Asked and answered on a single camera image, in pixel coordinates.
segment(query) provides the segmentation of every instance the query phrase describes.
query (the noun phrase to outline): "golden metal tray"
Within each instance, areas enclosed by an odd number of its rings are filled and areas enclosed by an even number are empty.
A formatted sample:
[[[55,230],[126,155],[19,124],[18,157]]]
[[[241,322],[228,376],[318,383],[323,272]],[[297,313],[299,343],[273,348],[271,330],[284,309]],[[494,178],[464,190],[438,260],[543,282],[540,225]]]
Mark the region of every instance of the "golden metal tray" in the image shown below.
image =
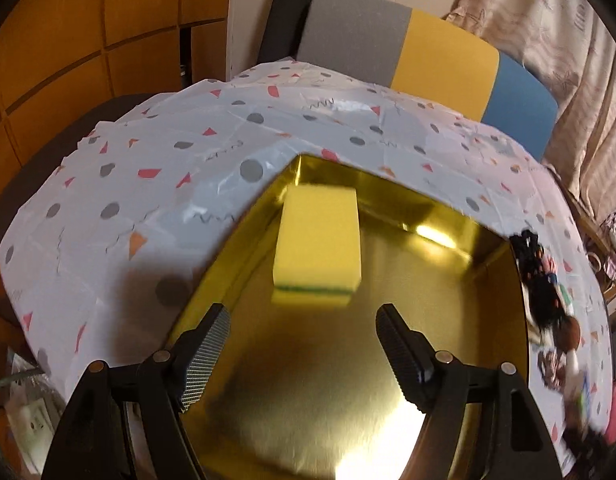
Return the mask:
[[[362,281],[345,308],[271,302],[284,192],[302,183],[357,190]],[[424,416],[403,399],[375,334],[383,303],[435,349],[484,367],[510,361],[528,376],[507,240],[390,180],[310,155],[297,156],[246,213],[170,341],[213,302],[230,311],[230,336],[182,424],[200,464],[220,478],[399,478]],[[478,407],[466,413],[454,476],[471,455]]]

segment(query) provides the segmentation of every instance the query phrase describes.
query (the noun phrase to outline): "beige curtain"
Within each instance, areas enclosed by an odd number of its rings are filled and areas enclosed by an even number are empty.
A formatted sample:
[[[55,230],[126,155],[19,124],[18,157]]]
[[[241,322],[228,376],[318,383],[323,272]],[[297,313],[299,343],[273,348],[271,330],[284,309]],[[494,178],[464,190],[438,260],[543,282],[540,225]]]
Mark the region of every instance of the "beige curtain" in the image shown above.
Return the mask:
[[[616,44],[587,0],[460,0],[448,20],[550,89],[559,119],[544,161],[602,222],[616,209]]]

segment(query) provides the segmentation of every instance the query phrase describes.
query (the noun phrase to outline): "wooden furniture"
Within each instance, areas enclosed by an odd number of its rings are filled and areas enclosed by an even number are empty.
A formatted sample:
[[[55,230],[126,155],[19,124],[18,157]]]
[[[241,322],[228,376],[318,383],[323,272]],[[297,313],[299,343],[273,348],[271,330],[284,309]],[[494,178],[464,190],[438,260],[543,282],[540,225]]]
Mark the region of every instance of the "wooden furniture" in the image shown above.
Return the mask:
[[[19,0],[0,27],[0,193],[92,108],[181,89],[180,51],[193,82],[224,80],[227,16],[228,0]]]

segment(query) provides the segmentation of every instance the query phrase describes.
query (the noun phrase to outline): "sponge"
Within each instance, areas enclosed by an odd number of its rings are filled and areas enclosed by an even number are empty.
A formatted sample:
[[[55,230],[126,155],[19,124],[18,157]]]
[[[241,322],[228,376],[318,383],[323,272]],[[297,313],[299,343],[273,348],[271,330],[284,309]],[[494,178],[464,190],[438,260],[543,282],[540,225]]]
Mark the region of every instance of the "sponge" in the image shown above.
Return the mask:
[[[301,184],[286,191],[273,265],[275,288],[350,295],[361,280],[355,189]]]

